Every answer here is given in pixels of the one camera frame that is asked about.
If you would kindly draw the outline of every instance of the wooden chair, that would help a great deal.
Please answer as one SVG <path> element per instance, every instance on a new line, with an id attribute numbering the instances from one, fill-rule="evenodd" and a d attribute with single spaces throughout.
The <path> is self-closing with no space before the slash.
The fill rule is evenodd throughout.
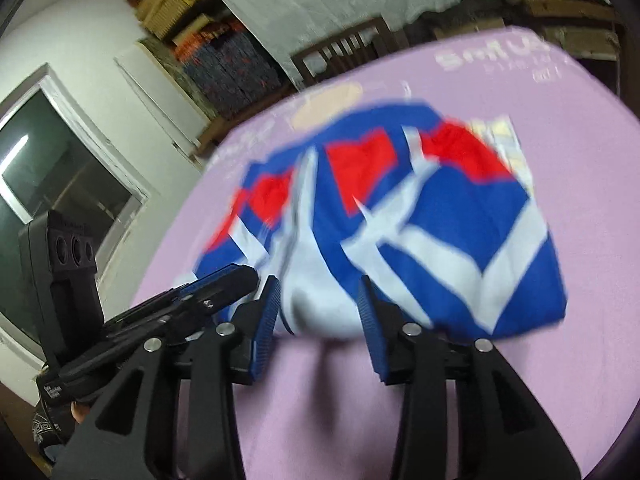
<path id="1" fill-rule="evenodd" d="M 371 43 L 364 44 L 362 33 L 375 30 Z M 353 25 L 318 43 L 292 54 L 291 60 L 306 86 L 335 77 L 369 61 L 400 50 L 398 41 L 381 16 Z M 322 56 L 326 63 L 324 72 L 311 73 L 305 59 Z"/>

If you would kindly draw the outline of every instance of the metal rivet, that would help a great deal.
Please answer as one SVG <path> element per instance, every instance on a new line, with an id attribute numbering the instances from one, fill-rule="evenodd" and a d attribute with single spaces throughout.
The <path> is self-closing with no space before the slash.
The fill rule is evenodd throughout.
<path id="1" fill-rule="evenodd" d="M 152 337 L 151 339 L 147 339 L 145 341 L 145 350 L 147 352 L 155 352 L 156 350 L 159 350 L 161 346 L 162 341 L 157 337 Z"/>
<path id="2" fill-rule="evenodd" d="M 402 327 L 402 331 L 407 335 L 416 336 L 422 333 L 422 327 L 417 323 L 406 323 Z"/>
<path id="3" fill-rule="evenodd" d="M 232 333 L 235 331 L 236 326 L 233 323 L 220 323 L 216 327 L 216 332 L 218 332 L 218 335 L 232 335 Z"/>
<path id="4" fill-rule="evenodd" d="M 490 352 L 494 349 L 494 344 L 488 339 L 476 339 L 474 345 L 479 352 Z"/>

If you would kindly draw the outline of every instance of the dark patterned cloth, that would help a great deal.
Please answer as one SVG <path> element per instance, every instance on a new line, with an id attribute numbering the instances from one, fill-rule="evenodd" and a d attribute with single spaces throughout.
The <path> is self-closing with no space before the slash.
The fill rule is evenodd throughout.
<path id="1" fill-rule="evenodd" d="M 247 31 L 199 47 L 184 71 L 225 119 L 280 88 L 284 74 Z"/>

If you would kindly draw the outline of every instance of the pink table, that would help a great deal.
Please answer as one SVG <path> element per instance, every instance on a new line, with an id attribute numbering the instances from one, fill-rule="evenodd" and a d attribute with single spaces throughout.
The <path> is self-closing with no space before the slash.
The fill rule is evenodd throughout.
<path id="1" fill-rule="evenodd" d="M 562 51 L 511 28 L 387 57 L 296 95 L 235 130 L 184 203 L 136 302 L 193 269 L 250 160 L 313 132 L 334 104 L 423 100 L 459 120 L 507 114 L 532 170 L 569 294 L 559 326 L 500 343 L 586 475 L 640 397 L 640 124 Z M 362 341 L 285 339 L 266 379 L 239 388 L 249 480 L 387 479 L 400 391 Z"/>

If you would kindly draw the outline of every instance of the window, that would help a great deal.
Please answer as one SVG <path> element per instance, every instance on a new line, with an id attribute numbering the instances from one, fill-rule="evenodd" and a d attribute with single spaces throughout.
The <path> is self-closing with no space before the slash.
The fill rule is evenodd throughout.
<path id="1" fill-rule="evenodd" d="M 99 276 L 145 199 L 62 92 L 43 67 L 0 106 L 0 325 L 35 354 L 20 229 L 50 209 L 87 224 Z"/>

